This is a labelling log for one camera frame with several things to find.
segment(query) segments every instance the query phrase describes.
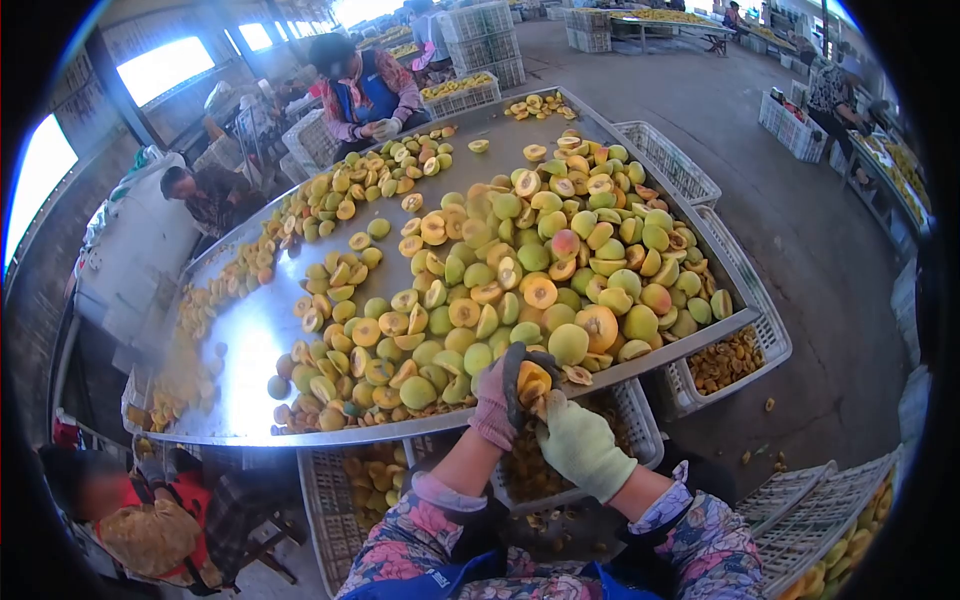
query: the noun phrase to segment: hand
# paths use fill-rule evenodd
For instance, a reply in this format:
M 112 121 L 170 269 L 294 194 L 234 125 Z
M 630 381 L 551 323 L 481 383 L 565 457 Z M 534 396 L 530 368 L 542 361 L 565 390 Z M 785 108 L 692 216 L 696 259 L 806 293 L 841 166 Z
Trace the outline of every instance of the hand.
M 363 137 L 366 139 L 370 139 L 371 137 L 373 137 L 373 130 L 376 129 L 377 123 L 379 123 L 379 121 L 374 121 L 372 123 L 368 123 L 367 125 L 364 125 L 363 127 L 361 127 L 360 137 Z
M 378 142 L 386 141 L 392 137 L 396 137 L 400 130 L 403 129 L 403 121 L 400 121 L 396 117 L 391 117 L 389 119 L 380 119 L 376 122 L 375 127 L 373 128 L 373 139 Z
M 143 478 L 147 480 L 147 485 L 150 487 L 152 487 L 154 483 L 163 484 L 167 481 L 163 465 L 153 456 L 146 456 L 136 461 L 136 467 L 143 474 Z
M 636 469 L 636 458 L 616 447 L 607 420 L 559 396 L 547 401 L 546 422 L 537 425 L 546 462 L 601 503 L 609 502 Z
M 505 452 L 514 448 L 516 432 L 523 426 L 522 407 L 516 392 L 520 363 L 529 360 L 543 367 L 560 386 L 560 372 L 553 356 L 546 352 L 528 352 L 522 342 L 513 342 L 493 364 L 480 372 L 477 410 L 467 424 L 491 444 Z

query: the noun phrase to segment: pink knit glove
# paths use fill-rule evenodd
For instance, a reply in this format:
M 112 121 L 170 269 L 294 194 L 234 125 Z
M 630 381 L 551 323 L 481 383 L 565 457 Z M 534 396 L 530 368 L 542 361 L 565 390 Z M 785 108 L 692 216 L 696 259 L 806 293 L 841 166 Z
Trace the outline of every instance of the pink knit glove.
M 504 452 L 514 448 L 516 432 L 523 425 L 516 378 L 519 376 L 520 363 L 525 360 L 546 369 L 553 379 L 553 387 L 560 385 L 560 373 L 552 355 L 528 352 L 522 342 L 513 342 L 500 358 L 480 372 L 477 409 L 467 421 L 482 438 Z

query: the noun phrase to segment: red vest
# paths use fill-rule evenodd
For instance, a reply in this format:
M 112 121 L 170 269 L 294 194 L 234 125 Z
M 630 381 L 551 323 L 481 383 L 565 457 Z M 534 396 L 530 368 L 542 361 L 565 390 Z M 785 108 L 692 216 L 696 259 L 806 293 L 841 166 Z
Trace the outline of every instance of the red vest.
M 128 479 L 125 488 L 123 506 L 121 506 L 121 508 L 154 503 L 154 495 L 144 482 L 138 479 Z M 197 524 L 200 525 L 200 534 L 197 536 L 197 547 L 190 553 L 190 556 L 184 557 L 183 563 L 157 576 L 157 579 L 168 579 L 180 575 L 183 571 L 190 569 L 191 566 L 194 567 L 194 570 L 199 571 L 206 562 L 204 524 L 206 522 L 206 505 L 209 504 L 210 497 L 213 493 L 204 488 L 201 480 L 201 472 L 198 470 L 179 474 L 177 479 L 167 484 L 167 490 L 174 496 L 177 503 L 196 519 Z M 97 521 L 94 528 L 97 532 L 97 539 L 102 543 L 103 539 L 100 537 L 100 521 Z M 194 573 L 191 573 L 191 576 L 195 580 L 198 579 Z M 201 580 L 195 583 L 202 585 L 203 581 Z

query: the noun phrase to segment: blue apron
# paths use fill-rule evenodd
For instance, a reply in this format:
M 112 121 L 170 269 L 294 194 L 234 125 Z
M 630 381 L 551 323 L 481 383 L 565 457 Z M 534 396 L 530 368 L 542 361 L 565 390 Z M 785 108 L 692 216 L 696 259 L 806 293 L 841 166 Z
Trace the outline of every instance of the blue apron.
M 440 600 L 452 596 L 463 584 L 503 577 L 505 572 L 506 561 L 503 553 L 492 550 L 470 560 L 467 564 L 448 564 L 432 568 L 412 579 L 390 579 L 368 583 L 344 596 L 343 600 L 379 600 L 381 598 L 384 600 L 397 600 L 397 598 Z M 620 584 L 596 561 L 585 566 L 581 575 L 600 580 L 603 585 L 604 600 L 661 600 L 659 596 L 643 588 Z
M 394 110 L 400 104 L 400 97 L 396 95 L 380 77 L 376 70 L 376 56 L 373 50 L 365 50 L 363 57 L 363 73 L 360 74 L 360 81 L 357 87 L 373 103 L 372 107 L 355 107 L 350 100 L 350 91 L 346 85 L 340 82 L 330 82 L 333 90 L 337 93 L 337 99 L 340 100 L 340 106 L 344 109 L 344 117 L 349 123 L 358 123 L 367 125 L 375 123 L 381 119 L 389 119 L 394 116 Z

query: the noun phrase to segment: concrete floor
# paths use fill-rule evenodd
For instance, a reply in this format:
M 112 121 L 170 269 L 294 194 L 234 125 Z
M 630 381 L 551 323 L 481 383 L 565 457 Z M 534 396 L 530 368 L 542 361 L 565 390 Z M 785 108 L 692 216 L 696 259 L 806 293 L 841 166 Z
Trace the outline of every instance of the concrete floor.
M 889 306 L 900 267 L 863 204 L 826 162 L 796 160 L 757 122 L 760 94 L 795 77 L 731 45 L 729 57 L 653 42 L 651 56 L 588 55 L 566 45 L 562 22 L 516 26 L 527 84 L 559 84 L 611 122 L 652 124 L 723 190 L 717 211 L 754 264 L 793 342 L 792 357 L 743 391 L 661 427 L 734 473 L 745 495 L 769 477 L 778 451 L 790 469 L 836 460 L 852 467 L 900 441 L 897 403 L 909 367 Z M 768 397 L 777 401 L 766 413 Z M 663 398 L 652 398 L 657 405 Z M 768 444 L 746 466 L 744 451 Z M 309 544 L 278 556 L 300 577 L 289 588 L 255 565 L 244 597 L 324 597 Z

